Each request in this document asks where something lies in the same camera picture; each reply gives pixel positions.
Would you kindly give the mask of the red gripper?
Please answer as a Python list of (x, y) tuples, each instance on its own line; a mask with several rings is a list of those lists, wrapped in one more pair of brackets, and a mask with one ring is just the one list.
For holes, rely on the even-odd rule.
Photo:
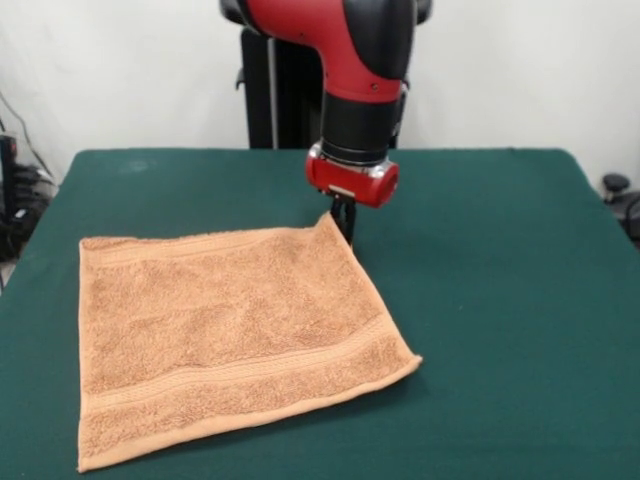
[(399, 167), (389, 159), (369, 167), (341, 164), (325, 156), (320, 143), (316, 142), (308, 151), (305, 173), (314, 188), (334, 195), (330, 214), (346, 242), (352, 245), (356, 203), (372, 208), (386, 204), (396, 190)]

